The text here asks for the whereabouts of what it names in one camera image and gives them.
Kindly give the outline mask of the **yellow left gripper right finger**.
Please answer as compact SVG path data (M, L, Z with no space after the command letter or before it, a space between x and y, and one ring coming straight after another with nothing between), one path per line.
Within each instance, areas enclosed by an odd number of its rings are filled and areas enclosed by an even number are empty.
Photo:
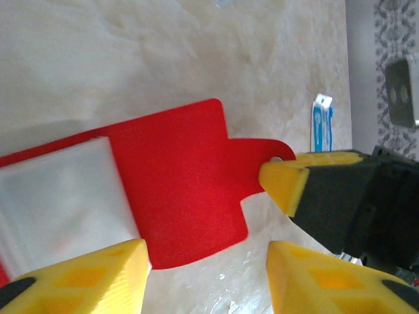
M418 291L402 279L286 241L268 244L275 313L417 313Z

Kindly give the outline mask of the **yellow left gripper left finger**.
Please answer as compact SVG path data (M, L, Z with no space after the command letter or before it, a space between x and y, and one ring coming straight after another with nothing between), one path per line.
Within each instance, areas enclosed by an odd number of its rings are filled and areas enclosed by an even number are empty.
M131 239L20 276L1 287L1 312L141 313L150 270Z

